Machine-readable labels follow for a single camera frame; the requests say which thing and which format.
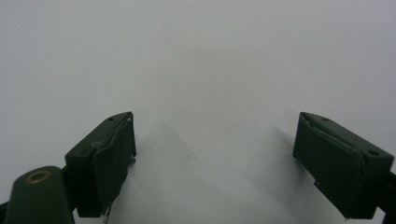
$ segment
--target white background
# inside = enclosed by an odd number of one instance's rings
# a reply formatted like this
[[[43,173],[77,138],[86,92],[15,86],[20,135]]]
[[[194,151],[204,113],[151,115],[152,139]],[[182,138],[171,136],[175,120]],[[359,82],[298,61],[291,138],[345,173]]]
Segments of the white background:
[[[299,112],[395,155],[395,60],[393,0],[2,1],[0,201],[132,110],[110,223],[344,223],[291,156]]]

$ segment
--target screw hole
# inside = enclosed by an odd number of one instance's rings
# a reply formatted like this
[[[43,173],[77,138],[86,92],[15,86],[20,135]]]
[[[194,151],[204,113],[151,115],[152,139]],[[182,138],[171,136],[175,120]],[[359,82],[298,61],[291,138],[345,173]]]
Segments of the screw hole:
[[[28,184],[36,184],[50,177],[50,171],[42,170],[32,173],[26,178]]]
[[[372,150],[369,151],[369,154],[372,155],[372,156],[379,156],[378,152],[372,151]]]

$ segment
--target round hole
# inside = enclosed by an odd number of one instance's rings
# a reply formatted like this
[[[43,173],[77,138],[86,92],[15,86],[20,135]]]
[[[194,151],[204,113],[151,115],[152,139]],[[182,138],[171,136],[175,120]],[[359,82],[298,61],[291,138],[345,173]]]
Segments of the round hole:
[[[28,184],[36,184],[36,183],[39,183],[39,182],[47,179],[48,177],[50,177],[50,171],[41,170],[41,171],[37,171],[37,172],[34,172],[31,175],[29,175],[26,178],[26,182]]]
[[[378,152],[372,151],[372,150],[369,151],[369,154],[372,155],[372,156],[379,156]]]

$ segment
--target dark green plastic part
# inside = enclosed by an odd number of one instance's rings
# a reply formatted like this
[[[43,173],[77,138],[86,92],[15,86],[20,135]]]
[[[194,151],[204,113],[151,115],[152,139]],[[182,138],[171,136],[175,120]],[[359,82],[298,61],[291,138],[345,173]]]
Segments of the dark green plastic part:
[[[301,113],[293,155],[346,218],[373,218],[393,156],[341,125]]]
[[[19,177],[12,188],[5,223],[74,223],[61,169],[45,166]]]
[[[105,119],[66,154],[67,175],[77,180],[80,217],[105,213],[120,194],[135,154],[131,112]]]

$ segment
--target white surface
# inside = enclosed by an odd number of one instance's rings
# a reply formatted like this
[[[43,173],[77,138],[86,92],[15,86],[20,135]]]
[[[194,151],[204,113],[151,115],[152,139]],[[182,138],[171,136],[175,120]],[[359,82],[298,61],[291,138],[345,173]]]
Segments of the white surface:
[[[298,115],[396,154],[395,21],[393,0],[2,1],[0,201],[132,110],[110,223],[343,223],[291,156]]]

